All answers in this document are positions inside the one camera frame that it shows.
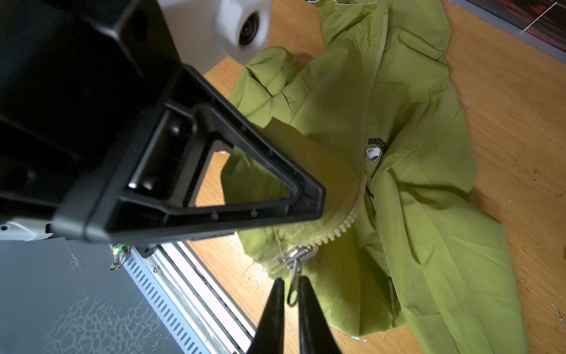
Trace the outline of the aluminium front rail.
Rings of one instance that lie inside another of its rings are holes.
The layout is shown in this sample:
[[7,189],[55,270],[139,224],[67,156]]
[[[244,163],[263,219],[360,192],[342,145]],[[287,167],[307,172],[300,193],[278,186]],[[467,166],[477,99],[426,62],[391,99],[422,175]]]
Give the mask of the aluminium front rail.
[[255,326],[188,243],[111,249],[183,353],[248,351]]

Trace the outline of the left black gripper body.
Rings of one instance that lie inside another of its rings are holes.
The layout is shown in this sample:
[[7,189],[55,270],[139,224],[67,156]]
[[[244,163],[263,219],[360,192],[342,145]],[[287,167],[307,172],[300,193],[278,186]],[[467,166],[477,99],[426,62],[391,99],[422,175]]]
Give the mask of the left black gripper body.
[[1,238],[168,240],[195,217],[165,200],[190,121],[158,1],[1,3]]

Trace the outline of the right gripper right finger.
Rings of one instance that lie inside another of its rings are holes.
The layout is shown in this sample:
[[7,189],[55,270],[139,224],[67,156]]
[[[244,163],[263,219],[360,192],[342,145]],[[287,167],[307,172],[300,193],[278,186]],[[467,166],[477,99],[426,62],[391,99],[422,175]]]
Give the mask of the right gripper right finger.
[[309,279],[299,277],[300,354],[341,354]]

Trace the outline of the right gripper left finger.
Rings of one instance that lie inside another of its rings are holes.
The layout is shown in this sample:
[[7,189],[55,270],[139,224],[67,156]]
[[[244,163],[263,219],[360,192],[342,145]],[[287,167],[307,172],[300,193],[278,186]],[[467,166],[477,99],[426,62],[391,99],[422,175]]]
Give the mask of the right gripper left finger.
[[262,317],[247,354],[284,352],[284,280],[274,281]]

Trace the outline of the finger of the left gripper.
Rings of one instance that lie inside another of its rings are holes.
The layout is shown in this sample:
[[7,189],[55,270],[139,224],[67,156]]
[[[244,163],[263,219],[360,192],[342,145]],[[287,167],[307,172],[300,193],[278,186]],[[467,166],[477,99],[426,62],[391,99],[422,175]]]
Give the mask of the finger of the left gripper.
[[[229,202],[221,171],[240,150],[275,184],[273,196]],[[55,236],[89,243],[167,243],[321,217],[322,184],[275,146],[190,66],[127,119],[100,165],[54,214]]]

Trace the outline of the green Snoopy zip jacket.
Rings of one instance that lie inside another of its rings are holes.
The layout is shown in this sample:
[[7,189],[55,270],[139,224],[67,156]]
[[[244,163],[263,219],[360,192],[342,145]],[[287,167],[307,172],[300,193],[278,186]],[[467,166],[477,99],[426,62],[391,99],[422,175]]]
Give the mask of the green Snoopy zip jacket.
[[475,208],[473,145],[439,1],[315,1],[324,51],[243,69],[231,104],[326,190],[316,221],[238,232],[271,277],[303,265],[328,324],[410,326],[425,353],[527,353],[503,225]]

